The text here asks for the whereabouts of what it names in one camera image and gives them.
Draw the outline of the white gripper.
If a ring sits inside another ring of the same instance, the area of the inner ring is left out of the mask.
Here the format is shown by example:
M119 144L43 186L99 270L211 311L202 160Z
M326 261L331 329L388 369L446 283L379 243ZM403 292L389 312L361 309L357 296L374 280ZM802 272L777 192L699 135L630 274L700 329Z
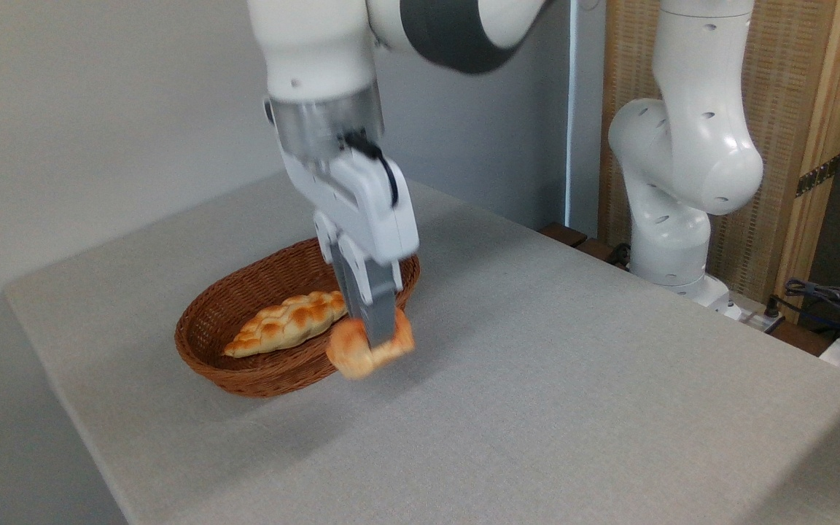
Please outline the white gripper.
M394 337L401 290L396 260L418 249L416 218L403 173L364 134L344 134L329 163L301 163L283 152L284 166L314 212L321 253L333 267L348 315L364 324L369 347Z

